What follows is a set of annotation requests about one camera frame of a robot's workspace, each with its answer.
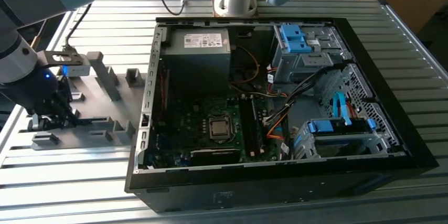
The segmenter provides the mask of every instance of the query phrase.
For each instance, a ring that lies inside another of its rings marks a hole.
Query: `aluminum profile table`
[[[178,0],[168,0],[173,11]],[[129,147],[33,151],[25,114],[14,108],[0,135],[0,220],[8,223],[446,223],[448,75],[394,12],[376,1],[301,0],[282,7],[260,2],[260,16],[348,19],[440,167],[354,198],[173,212],[157,215],[126,194]],[[65,15],[48,50],[60,49],[80,13]],[[184,16],[210,16],[210,1],[188,3]],[[101,51],[116,73],[146,71],[158,0],[96,0],[70,44]]]

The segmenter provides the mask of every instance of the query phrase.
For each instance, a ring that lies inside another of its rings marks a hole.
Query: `cpu socket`
[[[228,115],[209,115],[209,139],[221,144],[232,140],[232,124]]]

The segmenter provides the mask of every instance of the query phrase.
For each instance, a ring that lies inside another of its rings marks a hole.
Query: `label sticker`
[[[184,36],[184,47],[221,47],[221,34],[186,34]]]
[[[273,74],[268,74],[268,83],[273,83]]]
[[[288,145],[285,145],[285,143],[281,143],[280,148],[286,154],[289,154],[289,147],[288,147]]]
[[[317,39],[306,40],[308,45],[320,45]]]

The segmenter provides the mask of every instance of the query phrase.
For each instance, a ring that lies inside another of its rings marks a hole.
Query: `green motherboard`
[[[250,105],[245,108],[249,117],[241,115],[241,104]],[[264,97],[174,100],[169,107],[161,117],[164,120],[158,121],[157,151],[149,156],[157,168],[209,165],[208,160],[216,158],[213,154],[218,154],[221,161],[236,158],[236,163],[277,160],[278,143],[266,139],[266,130],[261,126],[261,119],[268,114]],[[198,163],[193,161],[194,155],[204,155]]]

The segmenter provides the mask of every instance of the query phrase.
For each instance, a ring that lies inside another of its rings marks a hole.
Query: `blue plastic latch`
[[[313,123],[313,122],[308,123],[308,128],[309,128],[309,132],[310,132],[310,133],[314,133],[314,132],[316,132],[316,126],[314,126],[314,123]]]
[[[341,115],[338,115],[338,112],[337,112],[337,102],[340,103],[340,106],[341,106]],[[336,118],[341,117],[345,121],[345,125],[352,124],[349,113],[348,113],[348,107],[345,103],[345,95],[341,92],[336,92],[333,96],[333,116]]]
[[[366,119],[366,123],[369,124],[370,126],[370,129],[374,131],[376,130],[376,122],[372,118],[368,118]]]
[[[312,48],[306,45],[305,34],[297,25],[281,25],[282,39],[286,43],[288,52],[312,52]]]
[[[329,120],[313,121],[317,132],[333,132],[333,126],[330,125]]]
[[[298,145],[300,140],[301,140],[301,135],[298,135],[297,138],[296,138],[296,140],[294,140],[294,148]]]

